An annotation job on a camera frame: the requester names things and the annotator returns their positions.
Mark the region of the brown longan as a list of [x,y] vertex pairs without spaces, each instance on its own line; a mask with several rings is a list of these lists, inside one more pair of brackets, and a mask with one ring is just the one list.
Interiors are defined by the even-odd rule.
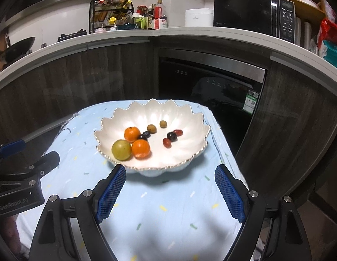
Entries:
[[164,121],[164,120],[161,120],[161,121],[159,122],[159,126],[160,126],[161,128],[166,128],[166,127],[167,127],[167,122]]
[[155,134],[157,132],[157,128],[155,125],[153,124],[149,124],[147,126],[147,131],[150,133],[150,134]]

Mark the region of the red grape tomato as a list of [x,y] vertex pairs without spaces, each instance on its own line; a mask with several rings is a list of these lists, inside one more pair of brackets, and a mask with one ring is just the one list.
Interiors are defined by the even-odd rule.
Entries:
[[170,149],[171,148],[171,141],[168,138],[163,139],[163,145],[165,148]]

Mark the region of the green container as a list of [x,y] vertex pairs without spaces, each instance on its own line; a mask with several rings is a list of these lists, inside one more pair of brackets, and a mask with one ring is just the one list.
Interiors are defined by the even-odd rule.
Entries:
[[147,18],[140,13],[134,12],[132,15],[132,23],[136,30],[146,30],[147,29]]

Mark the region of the green energy label sticker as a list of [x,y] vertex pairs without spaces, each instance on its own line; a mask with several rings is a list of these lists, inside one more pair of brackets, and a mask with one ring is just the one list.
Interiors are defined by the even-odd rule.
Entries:
[[253,114],[259,99],[259,93],[254,90],[248,90],[246,93],[243,111]]

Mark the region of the large orange mandarin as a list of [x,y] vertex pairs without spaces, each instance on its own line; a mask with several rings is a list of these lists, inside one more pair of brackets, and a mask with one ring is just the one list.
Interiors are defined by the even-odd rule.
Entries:
[[147,158],[151,154],[151,147],[147,140],[139,139],[132,143],[132,154],[136,159]]

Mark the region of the white scalloped ceramic bowl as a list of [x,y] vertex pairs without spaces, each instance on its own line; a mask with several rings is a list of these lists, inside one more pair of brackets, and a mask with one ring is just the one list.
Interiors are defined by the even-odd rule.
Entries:
[[[167,122],[161,128],[159,122]],[[157,132],[148,138],[151,154],[144,159],[131,157],[126,161],[117,160],[112,154],[112,145],[116,140],[124,139],[128,127],[137,127],[145,132],[153,124]],[[171,148],[163,145],[167,133],[182,130],[183,135],[171,142]],[[157,177],[165,172],[178,172],[185,169],[206,149],[210,126],[204,121],[202,112],[194,112],[190,102],[179,104],[174,100],[159,102],[150,99],[141,104],[132,102],[126,109],[117,108],[110,118],[101,120],[100,130],[94,132],[97,151],[112,165],[121,164],[127,173],[138,173],[145,177]]]

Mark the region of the black microwave oven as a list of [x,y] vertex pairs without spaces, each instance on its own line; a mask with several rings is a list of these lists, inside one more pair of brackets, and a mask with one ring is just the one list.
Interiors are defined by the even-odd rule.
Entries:
[[293,43],[295,4],[289,0],[215,0],[213,25],[258,32]]

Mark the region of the small dark plum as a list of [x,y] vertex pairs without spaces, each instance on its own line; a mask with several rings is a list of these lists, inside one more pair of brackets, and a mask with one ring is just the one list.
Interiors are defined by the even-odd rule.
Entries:
[[149,131],[143,132],[143,135],[147,138],[151,137],[151,133]]

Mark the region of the yellow lid jar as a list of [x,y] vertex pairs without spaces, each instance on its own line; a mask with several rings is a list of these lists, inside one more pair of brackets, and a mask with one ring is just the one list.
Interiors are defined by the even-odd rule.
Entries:
[[116,17],[110,17],[108,22],[108,31],[116,30],[117,19]]

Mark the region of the black wok pan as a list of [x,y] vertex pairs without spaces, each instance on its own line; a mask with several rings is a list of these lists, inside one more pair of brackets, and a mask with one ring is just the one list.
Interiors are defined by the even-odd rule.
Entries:
[[33,46],[35,39],[36,37],[25,38],[11,45],[9,48],[0,51],[0,61],[3,64],[8,64],[25,55]]

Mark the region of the green round apple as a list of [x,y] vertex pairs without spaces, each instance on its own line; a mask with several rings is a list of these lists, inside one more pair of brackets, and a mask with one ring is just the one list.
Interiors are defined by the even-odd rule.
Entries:
[[126,161],[132,156],[132,147],[126,140],[116,140],[112,145],[113,156],[120,161]]

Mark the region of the red grape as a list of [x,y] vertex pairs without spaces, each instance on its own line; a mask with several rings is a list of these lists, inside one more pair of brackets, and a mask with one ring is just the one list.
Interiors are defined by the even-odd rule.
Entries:
[[174,130],[173,131],[178,137],[183,135],[183,131],[182,130]]

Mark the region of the white kitchen countertop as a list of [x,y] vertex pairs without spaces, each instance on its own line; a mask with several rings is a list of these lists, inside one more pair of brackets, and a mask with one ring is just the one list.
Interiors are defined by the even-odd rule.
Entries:
[[288,41],[269,35],[222,27],[175,27],[163,30],[124,30],[83,35],[39,49],[0,72],[0,90],[24,74],[69,55],[113,45],[150,43],[165,40],[204,40],[214,45],[227,41],[259,47],[270,52],[270,59],[320,84],[337,96],[337,68],[323,58]]

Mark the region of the black spice rack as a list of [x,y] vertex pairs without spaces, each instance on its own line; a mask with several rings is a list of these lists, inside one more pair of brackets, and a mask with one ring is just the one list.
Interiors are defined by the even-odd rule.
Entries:
[[110,28],[111,22],[125,24],[133,13],[132,0],[91,0],[88,33],[93,34],[99,28]]

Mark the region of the small orange mandarin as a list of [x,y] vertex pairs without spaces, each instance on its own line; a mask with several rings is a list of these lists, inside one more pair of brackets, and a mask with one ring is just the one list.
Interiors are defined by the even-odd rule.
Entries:
[[135,142],[140,135],[141,131],[137,127],[128,127],[124,131],[124,139],[130,143]]

